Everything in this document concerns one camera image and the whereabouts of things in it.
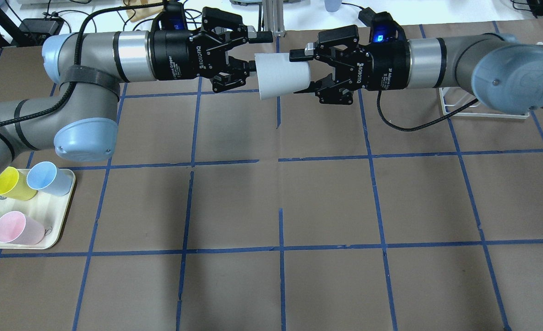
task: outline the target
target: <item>robotic arm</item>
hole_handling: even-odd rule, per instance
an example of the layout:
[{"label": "robotic arm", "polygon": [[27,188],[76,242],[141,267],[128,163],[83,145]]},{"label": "robotic arm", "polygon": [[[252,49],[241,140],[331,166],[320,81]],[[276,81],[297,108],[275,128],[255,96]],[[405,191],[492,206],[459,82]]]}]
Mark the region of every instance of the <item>robotic arm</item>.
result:
[{"label": "robotic arm", "polygon": [[387,12],[372,20],[370,44],[359,44],[351,25],[318,34],[290,61],[334,67],[309,88],[320,103],[348,105],[353,91],[460,86],[486,106],[510,114],[543,108],[543,46],[517,44],[510,35],[484,34],[406,40]]},{"label": "robotic arm", "polygon": [[121,82],[210,78],[214,92],[246,83],[254,61],[227,55],[247,43],[273,42],[271,32],[256,32],[242,17],[204,8],[202,27],[187,29],[183,5],[170,2],[151,31],[88,34],[80,45],[80,65],[73,65],[77,35],[49,38],[43,46],[45,69],[57,84],[74,83],[59,110],[36,117],[42,109],[60,104],[57,97],[0,103],[0,122],[33,119],[0,126],[0,172],[20,153],[54,148],[72,161],[111,157],[116,144],[116,112]]}]

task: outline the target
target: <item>light blue cup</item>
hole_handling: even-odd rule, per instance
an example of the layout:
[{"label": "light blue cup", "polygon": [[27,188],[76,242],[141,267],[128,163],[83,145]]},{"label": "light blue cup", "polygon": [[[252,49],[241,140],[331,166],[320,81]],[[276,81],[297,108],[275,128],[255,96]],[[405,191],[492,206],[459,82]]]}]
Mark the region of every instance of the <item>light blue cup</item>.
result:
[{"label": "light blue cup", "polygon": [[324,0],[324,8],[327,12],[336,12],[341,6],[342,0]]},{"label": "light blue cup", "polygon": [[40,162],[32,167],[28,172],[26,182],[34,190],[56,195],[57,197],[69,193],[73,184],[72,178],[49,161]]}]

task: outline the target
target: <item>tray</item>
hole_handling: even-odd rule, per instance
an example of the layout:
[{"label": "tray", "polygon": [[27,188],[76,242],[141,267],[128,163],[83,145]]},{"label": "tray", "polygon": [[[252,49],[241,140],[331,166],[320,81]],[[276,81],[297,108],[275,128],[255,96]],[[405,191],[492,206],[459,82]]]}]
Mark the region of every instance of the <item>tray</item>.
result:
[{"label": "tray", "polygon": [[[27,214],[45,227],[45,236],[36,245],[17,245],[0,243],[0,249],[48,249],[59,241],[59,234],[67,216],[67,208],[71,201],[71,195],[75,186],[75,174],[70,169],[60,169],[67,176],[73,178],[71,190],[63,197],[38,191],[28,201],[19,201],[0,196],[0,216],[6,212],[17,210]],[[30,169],[18,169],[23,174],[28,174]]]}]

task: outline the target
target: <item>pink cup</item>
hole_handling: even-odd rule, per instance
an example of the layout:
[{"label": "pink cup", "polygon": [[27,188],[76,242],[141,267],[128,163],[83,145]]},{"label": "pink cup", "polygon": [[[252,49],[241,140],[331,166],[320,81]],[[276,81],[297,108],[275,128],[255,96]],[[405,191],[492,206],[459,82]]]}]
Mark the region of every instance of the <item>pink cup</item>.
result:
[{"label": "pink cup", "polygon": [[45,235],[45,228],[19,211],[0,217],[0,243],[35,245]]}]

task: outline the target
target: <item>plastic cup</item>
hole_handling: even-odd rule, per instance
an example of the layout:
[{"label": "plastic cup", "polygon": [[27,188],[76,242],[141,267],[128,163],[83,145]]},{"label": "plastic cup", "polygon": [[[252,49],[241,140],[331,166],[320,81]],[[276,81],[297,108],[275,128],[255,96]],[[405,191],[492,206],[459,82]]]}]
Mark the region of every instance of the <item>plastic cup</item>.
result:
[{"label": "plastic cup", "polygon": [[27,183],[34,190],[61,197],[71,191],[73,180],[52,162],[44,161],[30,169]]},{"label": "plastic cup", "polygon": [[261,100],[280,97],[310,85],[310,65],[290,62],[287,53],[255,54]]},{"label": "plastic cup", "polygon": [[341,6],[342,0],[324,0],[324,9],[327,12],[336,12]]},{"label": "plastic cup", "polygon": [[26,201],[36,195],[36,190],[28,186],[25,174],[19,172],[14,167],[7,167],[0,174],[0,195]]},{"label": "plastic cup", "polygon": [[0,243],[36,245],[45,236],[45,228],[19,211],[0,217]]}]

